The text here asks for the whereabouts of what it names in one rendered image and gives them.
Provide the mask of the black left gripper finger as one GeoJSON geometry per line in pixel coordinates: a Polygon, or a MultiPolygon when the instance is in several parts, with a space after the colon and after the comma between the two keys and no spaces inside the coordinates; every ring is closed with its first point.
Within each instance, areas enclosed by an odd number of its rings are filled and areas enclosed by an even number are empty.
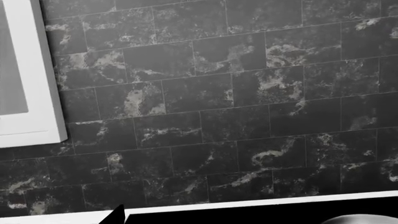
{"type": "Polygon", "coordinates": [[[124,224],[125,219],[124,205],[119,205],[99,224],[124,224]]]}

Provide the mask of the grey metal pan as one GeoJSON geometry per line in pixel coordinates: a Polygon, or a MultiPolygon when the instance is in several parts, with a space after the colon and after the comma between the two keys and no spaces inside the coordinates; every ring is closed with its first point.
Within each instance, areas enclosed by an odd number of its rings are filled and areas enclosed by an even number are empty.
{"type": "Polygon", "coordinates": [[[331,218],[321,224],[398,224],[398,218],[383,215],[352,214],[331,218]]]}

